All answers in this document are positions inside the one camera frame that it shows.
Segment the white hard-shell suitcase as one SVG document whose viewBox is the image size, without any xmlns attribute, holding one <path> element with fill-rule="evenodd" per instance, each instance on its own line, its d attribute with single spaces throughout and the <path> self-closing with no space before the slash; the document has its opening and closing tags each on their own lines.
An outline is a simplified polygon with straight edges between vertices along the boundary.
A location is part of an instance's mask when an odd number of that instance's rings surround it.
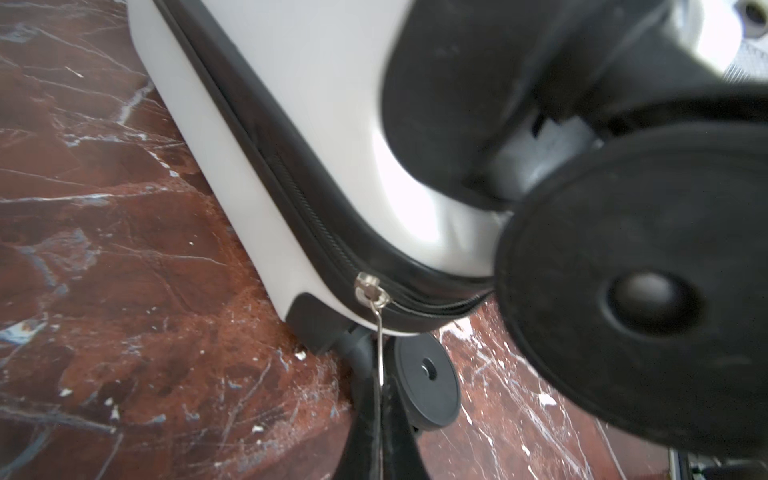
<svg viewBox="0 0 768 480">
<path fill-rule="evenodd" d="M 494 297 L 534 371 L 679 450 L 767 456 L 763 1 L 131 1 L 281 320 L 458 412 L 429 332 Z"/>
</svg>

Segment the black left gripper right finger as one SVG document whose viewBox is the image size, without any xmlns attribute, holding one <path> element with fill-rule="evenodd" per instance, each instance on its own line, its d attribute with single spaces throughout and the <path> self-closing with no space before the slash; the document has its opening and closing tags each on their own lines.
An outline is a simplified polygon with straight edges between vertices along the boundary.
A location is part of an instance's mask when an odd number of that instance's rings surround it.
<svg viewBox="0 0 768 480">
<path fill-rule="evenodd" d="M 386 480 L 429 479 L 398 386 L 391 378 L 382 389 L 382 470 Z"/>
</svg>

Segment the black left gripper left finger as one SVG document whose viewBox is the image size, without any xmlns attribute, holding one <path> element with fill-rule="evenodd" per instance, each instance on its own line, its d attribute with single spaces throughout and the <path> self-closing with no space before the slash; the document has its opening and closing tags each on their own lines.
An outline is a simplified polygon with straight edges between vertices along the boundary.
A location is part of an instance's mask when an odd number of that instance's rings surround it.
<svg viewBox="0 0 768 480">
<path fill-rule="evenodd" d="M 370 377 L 360 384 L 360 403 L 333 480 L 380 478 L 380 384 Z"/>
</svg>

